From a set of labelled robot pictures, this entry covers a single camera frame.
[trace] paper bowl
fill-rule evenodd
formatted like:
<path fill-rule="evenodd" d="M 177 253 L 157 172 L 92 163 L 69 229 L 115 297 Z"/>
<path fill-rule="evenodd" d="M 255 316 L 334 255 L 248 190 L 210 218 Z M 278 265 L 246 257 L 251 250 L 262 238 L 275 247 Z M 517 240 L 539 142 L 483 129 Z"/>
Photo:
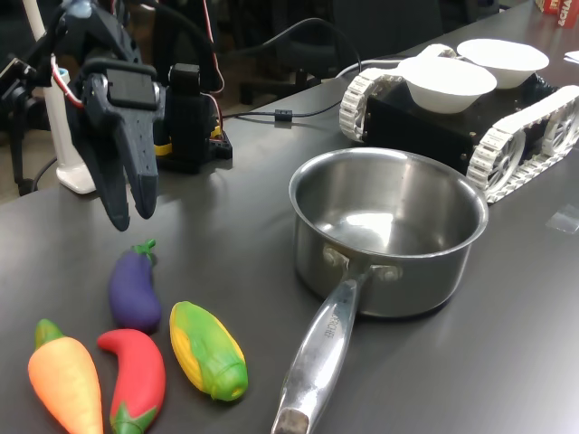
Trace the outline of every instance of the paper bowl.
<path fill-rule="evenodd" d="M 399 68 L 414 102 L 435 113 L 460 113 L 497 86 L 495 77 L 484 68 L 456 59 L 414 57 L 401 62 Z"/>
<path fill-rule="evenodd" d="M 489 70 L 497 78 L 499 89 L 520 86 L 531 74 L 549 64 L 549 58 L 535 47 L 498 39 L 463 42 L 457 53 Z"/>

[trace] stainless steel saucepan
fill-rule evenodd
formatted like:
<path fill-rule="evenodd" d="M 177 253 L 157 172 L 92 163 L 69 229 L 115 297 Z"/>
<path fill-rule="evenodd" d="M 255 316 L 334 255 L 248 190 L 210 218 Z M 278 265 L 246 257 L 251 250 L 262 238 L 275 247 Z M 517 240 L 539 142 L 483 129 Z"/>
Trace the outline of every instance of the stainless steel saucepan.
<path fill-rule="evenodd" d="M 295 266 L 327 297 L 281 391 L 272 434 L 309 434 L 336 384 L 356 311 L 415 316 L 458 286 L 489 208 L 467 179 L 430 158 L 355 148 L 291 178 Z"/>

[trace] table surface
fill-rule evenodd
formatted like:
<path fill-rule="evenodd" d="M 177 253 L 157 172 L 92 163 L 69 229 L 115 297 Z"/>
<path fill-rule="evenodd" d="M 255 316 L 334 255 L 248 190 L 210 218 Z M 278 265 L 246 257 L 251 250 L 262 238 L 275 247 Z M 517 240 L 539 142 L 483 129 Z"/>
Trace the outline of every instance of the table surface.
<path fill-rule="evenodd" d="M 562 62 L 577 31 L 556 29 L 522 5 L 440 38 L 529 42 L 549 54 L 545 76 L 576 82 Z M 306 112 L 339 99 L 334 80 L 270 109 Z M 161 174 L 157 211 L 134 210 L 114 230 L 100 201 L 64 188 L 0 207 L 0 431 L 61 433 L 36 399 L 26 365 L 41 317 L 93 356 L 108 415 L 117 362 L 96 346 L 111 328 L 109 273 L 128 246 L 156 238 L 155 287 L 164 307 L 153 335 L 166 363 L 165 406 L 152 434 L 266 433 L 290 361 L 319 307 L 292 266 L 288 182 L 304 162 L 349 146 L 337 112 L 291 127 L 232 120 L 233 167 L 198 176 Z M 579 428 L 579 240 L 546 227 L 566 204 L 579 207 L 579 154 L 572 152 L 491 207 L 460 289 L 435 316 L 413 321 L 359 317 L 346 362 L 317 433 L 576 433 Z M 185 378 L 168 335 L 171 306 L 190 300 L 218 316 L 245 353 L 250 388 L 234 405 L 214 402 Z"/>
<path fill-rule="evenodd" d="M 535 0 L 499 0 L 498 3 L 505 7 L 515 7 L 525 2 L 535 2 Z"/>

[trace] pot handle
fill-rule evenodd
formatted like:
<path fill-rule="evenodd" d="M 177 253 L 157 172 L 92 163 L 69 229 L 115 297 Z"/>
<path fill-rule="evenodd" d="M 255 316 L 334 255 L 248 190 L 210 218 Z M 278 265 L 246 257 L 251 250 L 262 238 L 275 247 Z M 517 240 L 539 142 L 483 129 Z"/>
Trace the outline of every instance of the pot handle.
<path fill-rule="evenodd" d="M 283 383 L 271 434 L 309 434 L 316 425 L 342 368 L 369 274 L 347 272 L 316 313 Z"/>

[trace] purple eggplant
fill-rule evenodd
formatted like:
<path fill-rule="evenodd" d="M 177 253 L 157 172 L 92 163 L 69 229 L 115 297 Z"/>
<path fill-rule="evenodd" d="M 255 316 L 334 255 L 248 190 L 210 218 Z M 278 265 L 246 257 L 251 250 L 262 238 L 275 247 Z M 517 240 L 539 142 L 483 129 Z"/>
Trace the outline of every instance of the purple eggplant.
<path fill-rule="evenodd" d="M 121 328 L 154 332 L 161 320 L 161 304 L 152 281 L 151 248 L 155 240 L 133 246 L 117 261 L 109 283 L 112 315 Z"/>

